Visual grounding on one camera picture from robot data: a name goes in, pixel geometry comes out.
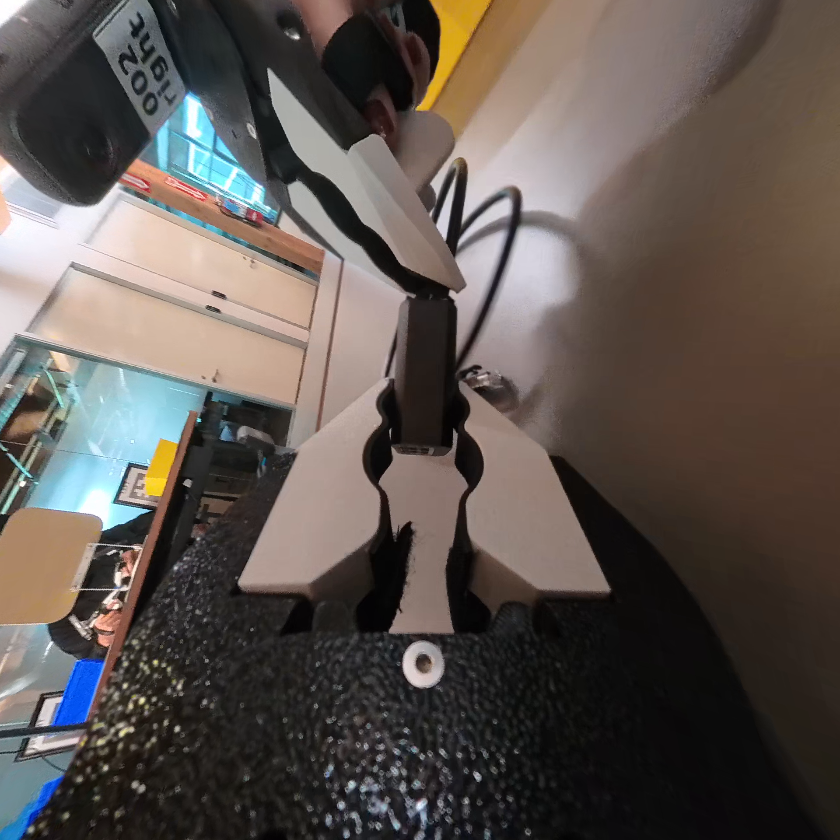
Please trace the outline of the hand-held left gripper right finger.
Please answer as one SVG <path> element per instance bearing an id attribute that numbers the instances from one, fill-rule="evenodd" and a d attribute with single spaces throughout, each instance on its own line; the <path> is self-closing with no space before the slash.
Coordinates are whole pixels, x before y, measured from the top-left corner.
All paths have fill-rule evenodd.
<path id="1" fill-rule="evenodd" d="M 508 603 L 611 594 L 545 450 L 467 385 L 458 386 L 455 467 L 466 488 L 448 553 L 457 634 L 486 631 Z"/>

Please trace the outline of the large yellow bin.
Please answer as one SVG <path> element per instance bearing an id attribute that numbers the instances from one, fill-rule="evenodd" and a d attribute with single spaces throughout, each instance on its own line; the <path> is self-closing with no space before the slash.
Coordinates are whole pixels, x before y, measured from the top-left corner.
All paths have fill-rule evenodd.
<path id="1" fill-rule="evenodd" d="M 440 98 L 491 1 L 432 1 L 441 27 L 437 68 L 418 110 L 429 111 Z"/>

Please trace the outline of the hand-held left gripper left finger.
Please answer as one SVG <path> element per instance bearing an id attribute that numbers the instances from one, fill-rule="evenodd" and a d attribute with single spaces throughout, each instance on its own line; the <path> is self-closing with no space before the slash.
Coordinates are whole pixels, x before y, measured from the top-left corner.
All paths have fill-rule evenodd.
<path id="1" fill-rule="evenodd" d="M 379 381 L 297 450 L 241 592 L 341 604 L 363 633 L 391 630 L 406 587 L 413 524 L 397 527 L 382 478 L 393 462 L 392 381 Z"/>

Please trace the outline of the person's right hand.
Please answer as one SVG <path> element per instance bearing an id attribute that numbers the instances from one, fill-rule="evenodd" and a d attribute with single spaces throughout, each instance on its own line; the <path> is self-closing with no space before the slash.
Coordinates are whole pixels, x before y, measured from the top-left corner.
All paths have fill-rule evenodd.
<path id="1" fill-rule="evenodd" d="M 296 1 L 322 70 L 390 150 L 424 100 L 441 25 L 428 1 Z"/>

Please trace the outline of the small yellow bin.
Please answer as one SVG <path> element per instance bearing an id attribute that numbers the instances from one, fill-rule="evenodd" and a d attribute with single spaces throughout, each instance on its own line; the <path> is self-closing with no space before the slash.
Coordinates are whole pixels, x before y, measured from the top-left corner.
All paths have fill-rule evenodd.
<path id="1" fill-rule="evenodd" d="M 161 438 L 154 450 L 144 478 L 144 490 L 148 497 L 163 496 L 172 471 L 179 444 Z"/>

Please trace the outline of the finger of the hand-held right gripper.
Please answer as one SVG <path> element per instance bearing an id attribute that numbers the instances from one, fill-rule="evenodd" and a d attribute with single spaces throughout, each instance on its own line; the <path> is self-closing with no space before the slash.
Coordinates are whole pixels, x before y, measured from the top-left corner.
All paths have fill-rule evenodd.
<path id="1" fill-rule="evenodd" d="M 288 213 L 305 228 L 310 238 L 345 262 L 363 268 L 379 280 L 403 292 L 419 292 L 421 278 L 406 268 L 382 234 L 366 224 L 338 189 L 327 184 L 328 205 L 307 184 L 287 186 Z"/>
<path id="2" fill-rule="evenodd" d="M 268 84 L 288 142 L 275 158 L 286 187 L 305 183 L 326 207 L 327 184 L 334 185 L 339 197 L 384 236 L 400 262 L 420 276 L 421 290 L 404 293 L 462 291 L 466 283 L 455 257 L 383 139 L 370 133 L 344 149 L 273 70 Z"/>

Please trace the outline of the white storage cabinet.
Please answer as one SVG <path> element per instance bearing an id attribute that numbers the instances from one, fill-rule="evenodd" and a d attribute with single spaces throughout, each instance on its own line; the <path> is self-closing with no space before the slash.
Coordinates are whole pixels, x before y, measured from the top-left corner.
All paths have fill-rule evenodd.
<path id="1" fill-rule="evenodd" d="M 319 284 L 126 193 L 26 336 L 259 402 L 298 404 Z"/>

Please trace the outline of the brown top table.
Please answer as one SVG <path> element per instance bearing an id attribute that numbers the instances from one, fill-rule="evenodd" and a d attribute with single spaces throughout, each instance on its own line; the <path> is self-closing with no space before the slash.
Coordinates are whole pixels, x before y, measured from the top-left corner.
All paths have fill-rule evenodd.
<path id="1" fill-rule="evenodd" d="M 172 518 L 172 512 L 174 510 L 173 499 L 176 490 L 181 485 L 182 468 L 192 442 L 198 417 L 199 413 L 196 411 L 189 412 L 187 416 L 180 441 L 175 451 L 172 466 L 166 479 L 164 493 L 161 496 L 157 510 L 154 514 L 154 519 L 152 520 L 152 524 L 150 526 L 149 535 L 143 544 L 140 557 L 134 568 L 132 583 L 129 587 L 125 603 L 123 604 L 120 624 L 115 631 L 112 645 L 108 651 L 108 656 L 104 660 L 101 677 L 98 682 L 96 693 L 91 701 L 89 713 L 87 719 L 85 720 L 86 723 L 91 723 L 93 718 L 96 716 L 102 700 L 107 693 L 108 683 L 112 676 L 112 672 L 119 662 L 126 638 L 130 633 L 132 622 L 138 609 L 138 604 L 142 600 L 141 596 L 144 591 L 146 580 L 150 574 L 150 567 L 154 559 L 158 542 L 161 540 L 161 534 L 163 533 L 164 526 L 168 523 L 168 520 Z"/>

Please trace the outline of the framed marker card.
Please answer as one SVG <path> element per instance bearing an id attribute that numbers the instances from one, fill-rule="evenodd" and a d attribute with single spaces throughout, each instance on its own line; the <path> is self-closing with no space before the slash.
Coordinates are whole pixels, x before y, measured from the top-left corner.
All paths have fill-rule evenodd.
<path id="1" fill-rule="evenodd" d="M 59 730 L 86 721 L 90 701 L 81 695 L 50 691 L 39 696 L 29 726 L 36 733 L 22 739 L 15 754 L 16 762 L 48 758 L 75 749 L 81 730 Z"/>
<path id="2" fill-rule="evenodd" d="M 149 466 L 129 463 L 122 473 L 112 503 L 124 507 L 154 510 L 158 507 L 160 496 L 151 495 L 146 488 Z"/>

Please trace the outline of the low blue storage bin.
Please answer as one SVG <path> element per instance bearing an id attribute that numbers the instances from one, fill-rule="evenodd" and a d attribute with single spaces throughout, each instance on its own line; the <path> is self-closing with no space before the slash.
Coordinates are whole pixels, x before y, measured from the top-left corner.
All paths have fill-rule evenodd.
<path id="1" fill-rule="evenodd" d="M 54 726 L 68 726 L 88 719 L 103 667 L 101 659 L 84 658 L 74 664 L 52 721 Z"/>

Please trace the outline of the wooden beam red stickers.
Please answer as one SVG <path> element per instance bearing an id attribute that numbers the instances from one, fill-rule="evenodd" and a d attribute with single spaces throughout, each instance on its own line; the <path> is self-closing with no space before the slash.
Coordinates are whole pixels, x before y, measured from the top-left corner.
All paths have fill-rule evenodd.
<path id="1" fill-rule="evenodd" d="M 233 213 L 224 209 L 224 202 L 214 194 L 143 161 L 132 163 L 119 183 L 201 223 L 243 239 L 315 277 L 321 276 L 324 250 L 268 224 L 256 211 L 241 209 Z"/>

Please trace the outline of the black network adapter box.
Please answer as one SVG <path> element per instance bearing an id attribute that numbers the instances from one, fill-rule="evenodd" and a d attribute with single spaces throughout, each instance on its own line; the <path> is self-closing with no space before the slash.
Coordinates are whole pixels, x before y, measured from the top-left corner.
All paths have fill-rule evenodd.
<path id="1" fill-rule="evenodd" d="M 395 331 L 391 441 L 402 455 L 452 447 L 457 310 L 451 297 L 403 301 Z"/>

